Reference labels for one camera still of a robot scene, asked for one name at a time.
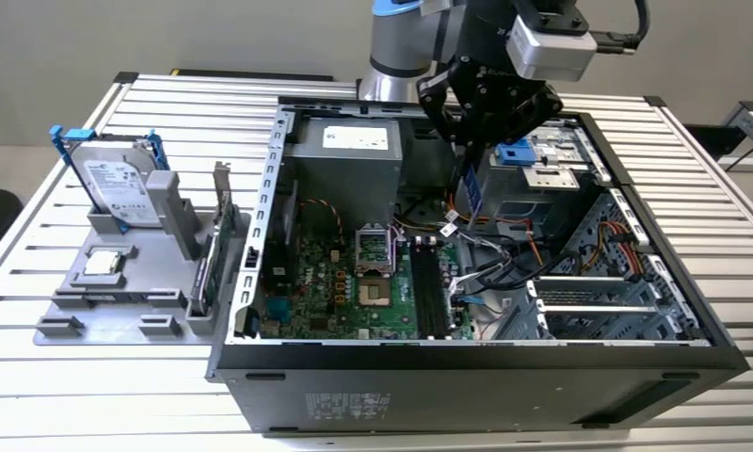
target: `wall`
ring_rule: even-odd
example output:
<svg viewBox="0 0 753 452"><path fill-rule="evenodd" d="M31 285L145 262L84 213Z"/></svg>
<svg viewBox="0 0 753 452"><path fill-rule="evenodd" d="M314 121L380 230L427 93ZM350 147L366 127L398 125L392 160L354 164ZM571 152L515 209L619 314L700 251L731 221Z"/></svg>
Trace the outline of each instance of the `wall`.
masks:
<svg viewBox="0 0 753 452"><path fill-rule="evenodd" d="M368 0L0 0L0 144L81 124L120 70L327 73L367 67ZM753 0L652 0L635 58L602 57L559 89L659 94L688 121L753 98ZM582 0L595 28L635 29L634 1ZM336 21L334 17L346 18Z"/></svg>

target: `open computer tower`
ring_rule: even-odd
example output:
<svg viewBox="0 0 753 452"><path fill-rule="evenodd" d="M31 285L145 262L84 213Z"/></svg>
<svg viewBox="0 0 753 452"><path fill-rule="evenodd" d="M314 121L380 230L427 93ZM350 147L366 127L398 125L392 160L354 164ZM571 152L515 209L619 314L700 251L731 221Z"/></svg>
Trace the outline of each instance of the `open computer tower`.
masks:
<svg viewBox="0 0 753 452"><path fill-rule="evenodd" d="M630 428L747 369L590 115L464 169L419 107L280 99L264 173L208 370L255 431Z"/></svg>

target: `gray floor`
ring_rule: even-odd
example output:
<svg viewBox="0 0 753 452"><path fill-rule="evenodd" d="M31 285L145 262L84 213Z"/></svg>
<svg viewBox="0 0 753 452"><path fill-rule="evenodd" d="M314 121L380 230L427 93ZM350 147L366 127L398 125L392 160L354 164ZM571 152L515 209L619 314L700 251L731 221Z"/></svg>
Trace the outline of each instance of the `gray floor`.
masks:
<svg viewBox="0 0 753 452"><path fill-rule="evenodd" d="M55 165L57 153L49 147L0 146L0 188L27 202Z"/></svg>

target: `motherboard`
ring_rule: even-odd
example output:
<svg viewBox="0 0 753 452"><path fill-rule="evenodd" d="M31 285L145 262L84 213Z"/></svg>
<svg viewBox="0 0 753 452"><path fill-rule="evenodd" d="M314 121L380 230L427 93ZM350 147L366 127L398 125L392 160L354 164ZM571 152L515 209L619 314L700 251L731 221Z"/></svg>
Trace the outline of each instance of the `motherboard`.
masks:
<svg viewBox="0 0 753 452"><path fill-rule="evenodd" d="M407 241L394 242L395 271L358 276L356 254L379 253L371 243L332 240L312 235L299 239L296 285L290 297L267 300L264 337L291 339L408 340L420 337L411 248ZM439 261L442 308L446 287L458 275L459 260L454 244L435 249ZM452 339L474 336L468 313L460 326L450 331Z"/></svg>

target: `label sticker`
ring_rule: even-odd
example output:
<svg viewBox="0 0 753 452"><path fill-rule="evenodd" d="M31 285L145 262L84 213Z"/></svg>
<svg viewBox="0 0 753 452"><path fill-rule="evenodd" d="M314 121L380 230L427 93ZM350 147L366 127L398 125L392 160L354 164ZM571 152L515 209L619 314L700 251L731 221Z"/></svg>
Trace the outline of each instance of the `label sticker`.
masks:
<svg viewBox="0 0 753 452"><path fill-rule="evenodd" d="M447 221L452 222L462 217L462 214L458 213L458 210L452 209L450 210L450 212L447 212L447 215L444 217L447 218Z"/></svg>
<svg viewBox="0 0 753 452"><path fill-rule="evenodd" d="M112 215L131 226L160 226L137 169L125 162L87 160L84 168Z"/></svg>
<svg viewBox="0 0 753 452"><path fill-rule="evenodd" d="M307 411L315 420L384 419L391 393L307 393Z"/></svg>
<svg viewBox="0 0 753 452"><path fill-rule="evenodd" d="M388 129L331 125L324 129L324 148L388 151Z"/></svg>
<svg viewBox="0 0 753 452"><path fill-rule="evenodd" d="M444 237L448 237L450 235L452 235L455 233L455 231L458 231L458 226L455 226L455 223L448 223L443 228L442 228L442 235Z"/></svg>

